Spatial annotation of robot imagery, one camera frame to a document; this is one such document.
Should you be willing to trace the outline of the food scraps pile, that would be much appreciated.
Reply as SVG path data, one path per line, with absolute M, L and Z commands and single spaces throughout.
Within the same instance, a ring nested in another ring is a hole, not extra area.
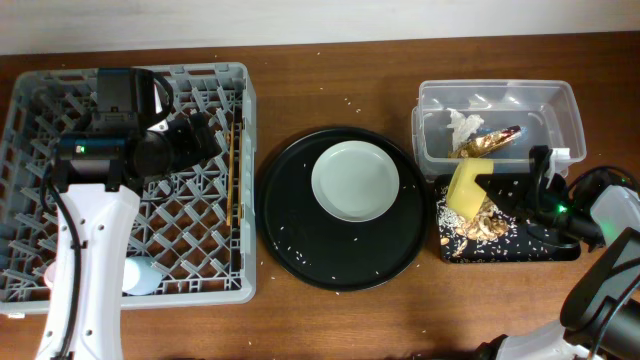
M 448 207 L 443 208 L 438 218 L 440 245 L 450 246 L 450 254 L 460 256 L 469 243 L 485 245 L 507 235 L 510 229 L 507 221 L 499 217 L 498 207 L 492 202 L 483 204 L 471 219 L 458 215 Z

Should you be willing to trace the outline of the yellow bowl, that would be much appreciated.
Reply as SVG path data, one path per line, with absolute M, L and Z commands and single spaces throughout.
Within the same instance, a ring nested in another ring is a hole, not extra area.
M 472 220 L 479 212 L 486 197 L 475 181 L 478 175 L 491 175 L 494 162 L 490 159 L 466 158 L 461 161 L 450 181 L 446 205 L 465 220 Z

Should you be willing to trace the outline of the white tissue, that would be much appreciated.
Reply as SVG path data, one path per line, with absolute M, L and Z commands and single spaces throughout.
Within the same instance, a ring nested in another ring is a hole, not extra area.
M 477 132 L 480 126 L 484 124 L 484 119 L 478 114 L 465 116 L 452 108 L 448 108 L 448 111 L 450 112 L 450 123 L 447 128 L 453 131 L 452 149 L 456 151 Z

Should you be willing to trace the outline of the gold foil wrapper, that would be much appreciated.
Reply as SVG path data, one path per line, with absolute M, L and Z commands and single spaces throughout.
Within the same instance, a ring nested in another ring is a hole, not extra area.
M 498 151 L 521 136 L 520 126 L 510 126 L 489 134 L 473 138 L 449 153 L 450 158 L 481 158 Z

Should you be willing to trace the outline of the light blue cup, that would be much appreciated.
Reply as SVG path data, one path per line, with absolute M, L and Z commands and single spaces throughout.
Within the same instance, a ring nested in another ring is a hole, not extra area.
M 153 267 L 151 257 L 128 257 L 124 262 L 122 291 L 142 296 L 153 293 L 160 285 L 163 274 Z

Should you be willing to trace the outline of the pink cup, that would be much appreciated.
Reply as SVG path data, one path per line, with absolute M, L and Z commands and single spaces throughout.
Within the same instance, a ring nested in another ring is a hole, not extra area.
M 53 289 L 54 288 L 54 282 L 55 282 L 55 275 L 56 275 L 56 262 L 52 262 L 45 270 L 44 273 L 44 282 L 45 285 L 49 288 L 49 289 Z

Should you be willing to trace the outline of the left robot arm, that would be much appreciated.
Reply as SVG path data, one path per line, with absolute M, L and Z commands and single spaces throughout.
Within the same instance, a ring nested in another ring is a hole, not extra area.
M 57 208 L 56 272 L 39 359 L 120 359 L 129 237 L 145 186 L 217 156 L 204 114 L 158 130 L 174 91 L 142 68 L 101 68 L 97 107 L 63 133 L 43 183 Z

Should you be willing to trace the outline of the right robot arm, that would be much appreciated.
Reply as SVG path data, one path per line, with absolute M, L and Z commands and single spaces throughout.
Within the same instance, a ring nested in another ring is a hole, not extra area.
M 483 175 L 479 184 L 504 210 L 555 231 L 556 247 L 602 249 L 570 291 L 558 320 L 527 335 L 481 344 L 476 359 L 636 359 L 639 356 L 639 183 L 616 166 L 598 166 L 571 184 L 528 175 Z

